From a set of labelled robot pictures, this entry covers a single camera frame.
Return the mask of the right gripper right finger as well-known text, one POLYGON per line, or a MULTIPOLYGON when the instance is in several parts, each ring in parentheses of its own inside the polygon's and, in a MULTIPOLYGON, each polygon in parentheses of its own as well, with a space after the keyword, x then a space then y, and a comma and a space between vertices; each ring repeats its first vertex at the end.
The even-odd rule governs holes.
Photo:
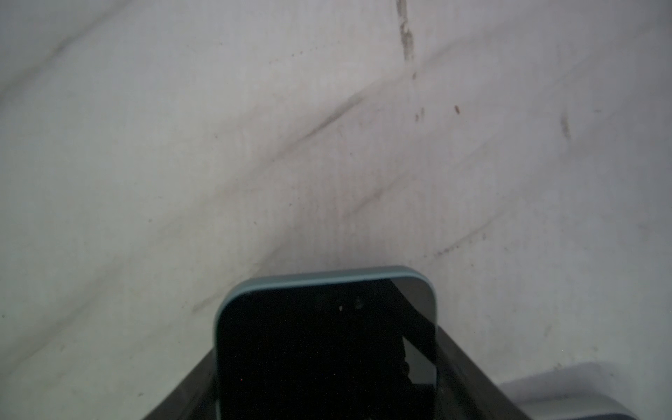
POLYGON ((436 334, 437 419, 527 419, 441 328, 436 334))

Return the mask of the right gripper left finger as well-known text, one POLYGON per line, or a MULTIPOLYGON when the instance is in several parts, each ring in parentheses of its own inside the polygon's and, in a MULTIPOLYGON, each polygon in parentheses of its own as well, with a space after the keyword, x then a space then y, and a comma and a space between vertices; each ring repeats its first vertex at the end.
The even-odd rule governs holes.
POLYGON ((217 420, 215 355, 210 350, 143 420, 217 420))

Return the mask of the black phone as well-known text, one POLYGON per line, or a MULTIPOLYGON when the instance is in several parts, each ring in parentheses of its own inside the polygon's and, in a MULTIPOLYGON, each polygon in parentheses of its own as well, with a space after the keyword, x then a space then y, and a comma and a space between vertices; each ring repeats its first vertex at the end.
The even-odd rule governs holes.
POLYGON ((220 419, 432 419, 437 299, 403 266, 252 278, 213 322, 220 419))

